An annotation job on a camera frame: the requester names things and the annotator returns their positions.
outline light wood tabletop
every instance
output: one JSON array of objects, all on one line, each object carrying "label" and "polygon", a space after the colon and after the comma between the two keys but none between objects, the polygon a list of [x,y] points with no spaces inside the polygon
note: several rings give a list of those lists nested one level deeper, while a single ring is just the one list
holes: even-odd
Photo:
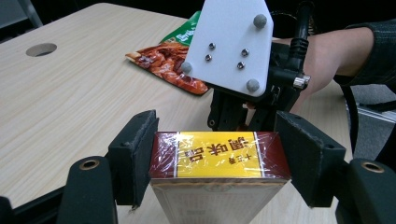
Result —
[{"label": "light wood tabletop", "polygon": [[[185,21],[98,4],[0,44],[0,194],[13,207],[64,186],[74,162],[104,156],[140,112],[155,109],[159,131],[211,131],[212,91],[191,95],[124,57],[155,46]],[[46,43],[56,50],[27,55]],[[300,115],[350,149],[338,85],[313,95]],[[251,223],[335,223],[335,206],[309,208],[288,183]],[[169,223],[151,187],[141,207],[118,206],[118,214],[119,223]]]}]

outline box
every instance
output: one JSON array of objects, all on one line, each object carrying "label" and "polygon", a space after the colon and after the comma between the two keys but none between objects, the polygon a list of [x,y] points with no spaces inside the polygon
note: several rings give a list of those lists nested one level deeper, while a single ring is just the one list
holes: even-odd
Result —
[{"label": "box", "polygon": [[290,180],[272,132],[157,132],[149,174],[171,224],[249,223]]}]

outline white mounting plate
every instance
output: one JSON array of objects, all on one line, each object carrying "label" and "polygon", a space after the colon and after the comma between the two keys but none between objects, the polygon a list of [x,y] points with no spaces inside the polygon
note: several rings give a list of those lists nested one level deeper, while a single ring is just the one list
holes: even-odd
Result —
[{"label": "white mounting plate", "polygon": [[[253,21],[264,15],[267,22],[257,28]],[[265,92],[274,23],[264,0],[206,0],[185,62],[191,66],[187,76],[250,96]],[[248,49],[249,55],[241,51]],[[239,69],[238,63],[245,67]],[[255,91],[247,83],[256,79]]]}]

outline snack bag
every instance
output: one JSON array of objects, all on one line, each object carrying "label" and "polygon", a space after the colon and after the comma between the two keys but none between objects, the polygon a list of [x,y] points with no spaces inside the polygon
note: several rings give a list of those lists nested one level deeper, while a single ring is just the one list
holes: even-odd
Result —
[{"label": "snack bag", "polygon": [[203,95],[209,88],[199,79],[188,77],[181,71],[181,64],[198,22],[201,11],[197,11],[183,25],[166,36],[157,46],[125,54],[125,57],[155,76],[195,95]]}]

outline plaid sleeve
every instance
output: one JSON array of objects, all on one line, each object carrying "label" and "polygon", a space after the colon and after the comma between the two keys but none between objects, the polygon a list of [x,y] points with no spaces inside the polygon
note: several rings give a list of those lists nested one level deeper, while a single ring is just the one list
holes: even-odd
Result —
[{"label": "plaid sleeve", "polygon": [[396,85],[396,19],[366,22],[347,27],[368,27],[374,33],[375,42],[366,65],[353,78],[335,76],[342,86],[384,84]]}]

